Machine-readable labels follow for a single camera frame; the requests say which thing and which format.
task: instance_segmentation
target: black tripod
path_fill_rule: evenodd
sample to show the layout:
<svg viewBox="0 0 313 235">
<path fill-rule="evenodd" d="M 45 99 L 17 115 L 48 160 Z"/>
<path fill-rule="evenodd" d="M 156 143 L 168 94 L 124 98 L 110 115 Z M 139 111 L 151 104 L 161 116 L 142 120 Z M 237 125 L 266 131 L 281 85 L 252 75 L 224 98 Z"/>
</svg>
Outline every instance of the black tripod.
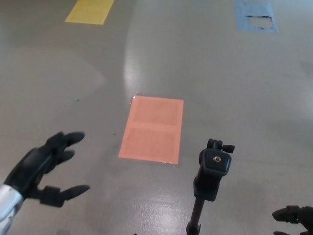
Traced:
<svg viewBox="0 0 313 235">
<path fill-rule="evenodd" d="M 205 201 L 214 202 L 219 190 L 220 181 L 228 173 L 231 156 L 235 146 L 223 145 L 222 141 L 209 139 L 206 149 L 199 155 L 200 168 L 194 179 L 194 196 L 196 197 L 187 235 L 199 235 L 199 219 Z"/>
</svg>

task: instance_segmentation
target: blue tape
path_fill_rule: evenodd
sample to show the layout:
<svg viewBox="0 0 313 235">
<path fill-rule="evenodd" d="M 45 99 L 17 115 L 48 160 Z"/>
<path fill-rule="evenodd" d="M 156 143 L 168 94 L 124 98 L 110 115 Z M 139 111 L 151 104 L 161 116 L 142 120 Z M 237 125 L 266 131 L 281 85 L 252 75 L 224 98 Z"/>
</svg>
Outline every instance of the blue tape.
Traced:
<svg viewBox="0 0 313 235">
<path fill-rule="evenodd" d="M 237 26 L 239 31 L 278 33 L 278 26 L 269 2 L 235 2 Z M 273 27 L 258 27 L 250 23 L 249 17 L 269 17 Z"/>
</svg>

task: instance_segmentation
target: concrete floor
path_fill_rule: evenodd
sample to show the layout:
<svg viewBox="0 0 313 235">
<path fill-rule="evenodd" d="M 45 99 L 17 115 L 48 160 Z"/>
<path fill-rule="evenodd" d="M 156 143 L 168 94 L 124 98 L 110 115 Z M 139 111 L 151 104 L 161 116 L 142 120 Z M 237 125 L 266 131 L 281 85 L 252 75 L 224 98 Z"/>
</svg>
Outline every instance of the concrete floor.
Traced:
<svg viewBox="0 0 313 235">
<path fill-rule="evenodd" d="M 0 177 L 83 130 L 42 185 L 91 186 L 61 210 L 26 202 L 10 234 L 183 235 L 208 138 L 236 149 L 202 235 L 304 231 L 271 213 L 312 205 L 313 1 L 271 2 L 278 34 L 238 32 L 232 0 L 115 0 L 103 26 L 64 23 L 75 0 L 1 1 Z M 135 93 L 184 100 L 178 165 L 117 157 Z"/>
</svg>

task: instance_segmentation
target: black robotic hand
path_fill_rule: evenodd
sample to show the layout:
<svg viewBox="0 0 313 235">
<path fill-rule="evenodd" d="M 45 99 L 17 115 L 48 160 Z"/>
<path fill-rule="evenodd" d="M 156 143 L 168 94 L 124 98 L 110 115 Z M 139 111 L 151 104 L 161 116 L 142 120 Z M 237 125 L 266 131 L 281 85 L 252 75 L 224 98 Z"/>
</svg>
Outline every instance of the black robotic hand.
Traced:
<svg viewBox="0 0 313 235">
<path fill-rule="evenodd" d="M 287 206 L 286 208 L 275 211 L 272 216 L 276 221 L 289 222 L 291 224 L 302 224 L 306 232 L 300 235 L 313 235 L 313 208 Z M 274 232 L 274 235 L 289 235 L 283 232 Z"/>
<path fill-rule="evenodd" d="M 38 199 L 41 204 L 62 207 L 64 202 L 86 192 L 90 187 L 79 185 L 62 191 L 46 186 L 43 190 L 38 185 L 45 174 L 57 165 L 70 160 L 74 151 L 67 147 L 80 142 L 85 137 L 83 132 L 64 135 L 62 132 L 50 137 L 46 143 L 30 150 L 10 172 L 4 184 L 16 189 L 25 199 Z"/>
</svg>

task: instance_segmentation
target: orange paper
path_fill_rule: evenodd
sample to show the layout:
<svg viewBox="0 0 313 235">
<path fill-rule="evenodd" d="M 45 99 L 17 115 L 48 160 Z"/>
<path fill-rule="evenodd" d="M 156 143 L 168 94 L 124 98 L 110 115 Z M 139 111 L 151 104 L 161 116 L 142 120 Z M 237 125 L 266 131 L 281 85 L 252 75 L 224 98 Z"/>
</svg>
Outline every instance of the orange paper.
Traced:
<svg viewBox="0 0 313 235">
<path fill-rule="evenodd" d="M 183 100 L 136 96 L 119 157 L 177 164 L 182 112 Z"/>
</svg>

